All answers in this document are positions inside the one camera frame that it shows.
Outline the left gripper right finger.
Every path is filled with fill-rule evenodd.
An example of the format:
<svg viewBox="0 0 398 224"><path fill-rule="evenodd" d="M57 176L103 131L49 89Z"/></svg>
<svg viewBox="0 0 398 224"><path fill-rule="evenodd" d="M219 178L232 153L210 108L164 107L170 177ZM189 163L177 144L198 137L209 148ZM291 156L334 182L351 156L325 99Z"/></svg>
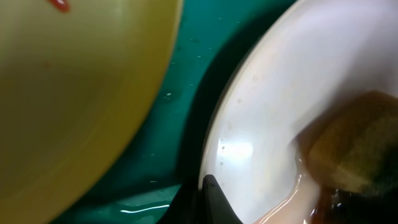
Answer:
<svg viewBox="0 0 398 224"><path fill-rule="evenodd" d="M235 214L216 178L203 178L201 190L201 222L205 224L243 224Z"/></svg>

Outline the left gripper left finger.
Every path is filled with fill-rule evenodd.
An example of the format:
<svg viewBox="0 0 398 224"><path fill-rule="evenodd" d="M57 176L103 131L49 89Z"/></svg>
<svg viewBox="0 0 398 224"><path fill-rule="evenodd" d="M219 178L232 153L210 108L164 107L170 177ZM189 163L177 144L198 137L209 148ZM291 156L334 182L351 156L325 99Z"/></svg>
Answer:
<svg viewBox="0 0 398 224"><path fill-rule="evenodd" d="M197 183L184 183L157 224L196 224Z"/></svg>

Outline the yellow green sponge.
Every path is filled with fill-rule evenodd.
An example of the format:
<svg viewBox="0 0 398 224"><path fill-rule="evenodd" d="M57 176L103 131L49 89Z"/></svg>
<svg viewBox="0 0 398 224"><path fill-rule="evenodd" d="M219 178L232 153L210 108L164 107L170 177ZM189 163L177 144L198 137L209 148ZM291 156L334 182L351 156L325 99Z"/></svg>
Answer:
<svg viewBox="0 0 398 224"><path fill-rule="evenodd" d="M397 97L370 91L327 112L297 137L324 187L375 197L397 188Z"/></svg>

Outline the green rimmed plate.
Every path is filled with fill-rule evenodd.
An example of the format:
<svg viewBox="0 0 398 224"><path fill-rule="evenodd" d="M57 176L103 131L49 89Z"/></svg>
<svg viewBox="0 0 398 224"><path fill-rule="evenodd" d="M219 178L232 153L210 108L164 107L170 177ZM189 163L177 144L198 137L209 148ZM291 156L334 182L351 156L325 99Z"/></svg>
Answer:
<svg viewBox="0 0 398 224"><path fill-rule="evenodd" d="M1 2L1 222L48 223L149 112L181 1Z"/></svg>

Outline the white plate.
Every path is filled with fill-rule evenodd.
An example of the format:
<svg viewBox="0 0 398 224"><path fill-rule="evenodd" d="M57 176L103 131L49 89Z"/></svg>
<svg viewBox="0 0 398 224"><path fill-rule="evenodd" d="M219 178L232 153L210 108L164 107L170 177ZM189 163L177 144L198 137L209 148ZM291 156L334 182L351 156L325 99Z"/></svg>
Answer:
<svg viewBox="0 0 398 224"><path fill-rule="evenodd" d="M318 188L298 174L296 137L355 96L397 94L397 2L297 1L221 98L200 176L243 223L306 223Z"/></svg>

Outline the blue plastic tray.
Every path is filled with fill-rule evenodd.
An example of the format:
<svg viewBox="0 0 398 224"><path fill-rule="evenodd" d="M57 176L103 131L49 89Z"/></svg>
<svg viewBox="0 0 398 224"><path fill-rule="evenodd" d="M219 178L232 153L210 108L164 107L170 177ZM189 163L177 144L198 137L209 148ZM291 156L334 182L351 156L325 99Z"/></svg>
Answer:
<svg viewBox="0 0 398 224"><path fill-rule="evenodd" d="M166 217L198 177L213 110L251 47L293 0L186 0L159 94L122 156L57 223L185 223Z"/></svg>

